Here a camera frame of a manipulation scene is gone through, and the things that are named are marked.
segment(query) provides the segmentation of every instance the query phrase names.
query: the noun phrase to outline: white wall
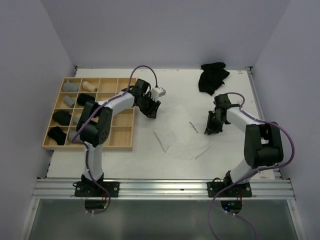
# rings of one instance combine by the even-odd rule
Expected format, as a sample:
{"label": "white wall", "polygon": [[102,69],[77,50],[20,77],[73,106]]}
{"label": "white wall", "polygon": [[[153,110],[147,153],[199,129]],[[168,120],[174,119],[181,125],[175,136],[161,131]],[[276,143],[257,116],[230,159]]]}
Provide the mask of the white wall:
{"label": "white wall", "polygon": [[86,68],[253,66],[290,0],[41,0]]}
{"label": "white wall", "polygon": [[15,240],[46,173],[42,140],[73,66],[39,0],[1,1],[0,31],[0,239]]}
{"label": "white wall", "polygon": [[[291,178],[308,239],[319,239],[320,211],[320,1],[292,0],[253,68],[268,120],[292,135],[295,159],[282,170]],[[285,143],[286,152],[290,148]]]}

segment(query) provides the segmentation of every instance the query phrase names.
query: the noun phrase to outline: wooden organizer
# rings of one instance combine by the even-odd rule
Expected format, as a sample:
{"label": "wooden organizer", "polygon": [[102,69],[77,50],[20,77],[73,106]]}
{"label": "wooden organizer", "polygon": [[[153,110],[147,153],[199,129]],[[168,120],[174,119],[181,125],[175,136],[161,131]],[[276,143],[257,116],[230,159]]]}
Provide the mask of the wooden organizer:
{"label": "wooden organizer", "polygon": [[[63,84],[69,80],[72,83],[79,85],[78,92],[64,92]],[[97,92],[89,92],[82,88],[84,81],[89,82],[97,87]],[[95,98],[95,101],[102,101],[115,96],[121,90],[127,88],[129,78],[77,78],[67,77],[63,79],[58,96],[55,101],[54,109],[51,114],[50,122],[45,132],[45,137],[42,143],[42,147],[47,150],[82,150],[84,147],[82,144],[73,144],[69,141],[69,132],[76,130],[76,124],[73,123],[73,118],[80,117],[84,106],[77,103],[78,95],[85,93]],[[133,78],[131,85],[136,83],[136,79]],[[63,99],[64,96],[70,96],[75,100],[74,108],[68,107]],[[58,122],[52,119],[52,115],[60,110],[64,110],[71,114],[71,121],[69,125],[62,126]],[[134,118],[135,109],[126,109],[112,118],[111,130],[108,139],[103,144],[104,150],[132,150],[133,145],[133,131],[134,131]],[[47,134],[48,131],[59,126],[63,132],[67,134],[64,145],[58,145],[55,140],[50,138]]]}

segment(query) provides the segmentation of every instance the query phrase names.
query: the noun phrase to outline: black rolled sock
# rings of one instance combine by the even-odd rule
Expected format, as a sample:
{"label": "black rolled sock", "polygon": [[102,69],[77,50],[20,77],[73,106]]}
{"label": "black rolled sock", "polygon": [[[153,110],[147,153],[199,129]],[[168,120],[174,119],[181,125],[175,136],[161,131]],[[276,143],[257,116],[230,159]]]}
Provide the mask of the black rolled sock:
{"label": "black rolled sock", "polygon": [[62,126],[69,126],[71,121],[71,114],[67,111],[57,111],[52,115],[52,119]]}
{"label": "black rolled sock", "polygon": [[201,66],[203,73],[199,79],[199,91],[213,95],[215,91],[225,84],[223,80],[229,76],[230,72],[224,70],[226,64],[215,62]]}
{"label": "black rolled sock", "polygon": [[56,144],[58,145],[64,145],[65,144],[65,141],[66,141],[66,138],[67,138],[67,134],[64,133],[60,127],[58,126],[55,126],[53,128],[51,128],[49,131],[48,131],[48,134],[47,134],[50,138],[52,138],[53,140],[56,141]]}
{"label": "black rolled sock", "polygon": [[86,105],[86,102],[88,101],[95,101],[95,98],[93,96],[90,96],[90,95],[87,95],[87,94],[84,94],[84,93],[80,93],[78,98],[76,99],[76,102],[81,105],[81,106],[84,106]]}

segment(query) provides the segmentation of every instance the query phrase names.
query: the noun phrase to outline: beige rolled sock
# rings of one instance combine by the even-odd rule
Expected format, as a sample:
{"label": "beige rolled sock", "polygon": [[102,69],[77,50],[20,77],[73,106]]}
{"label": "beige rolled sock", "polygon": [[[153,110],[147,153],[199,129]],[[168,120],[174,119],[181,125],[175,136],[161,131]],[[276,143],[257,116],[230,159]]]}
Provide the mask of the beige rolled sock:
{"label": "beige rolled sock", "polygon": [[89,92],[96,92],[97,89],[98,89],[95,85],[89,83],[88,81],[84,81],[84,82],[82,83],[82,88],[83,88],[84,90],[89,91]]}

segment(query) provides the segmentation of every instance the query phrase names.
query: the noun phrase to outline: white table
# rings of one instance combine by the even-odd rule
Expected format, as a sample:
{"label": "white table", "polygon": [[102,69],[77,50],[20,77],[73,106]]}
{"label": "white table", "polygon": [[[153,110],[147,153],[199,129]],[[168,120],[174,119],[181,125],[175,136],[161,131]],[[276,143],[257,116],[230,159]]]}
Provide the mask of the white table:
{"label": "white table", "polygon": [[[125,77],[132,69],[79,69],[76,77]],[[244,109],[258,116],[250,80],[246,71],[231,70],[214,96],[199,92],[199,69],[157,69],[160,87],[166,96],[160,98],[160,108],[183,105],[204,132],[208,111],[214,109],[214,96],[226,92],[238,92],[245,96]],[[148,69],[136,71],[134,77],[148,81],[154,86],[153,74]],[[238,96],[229,96],[232,103],[240,102]],[[212,146],[197,159],[180,159],[167,155],[155,134],[156,120],[146,118],[136,110],[133,136],[133,151],[106,151],[102,156],[105,178],[114,179],[176,179],[196,180],[223,178],[243,159],[245,135],[233,125],[224,125],[223,132],[206,136]],[[54,151],[47,173],[48,178],[80,178],[84,170],[83,151]],[[275,179],[272,170],[254,176],[254,179]]]}

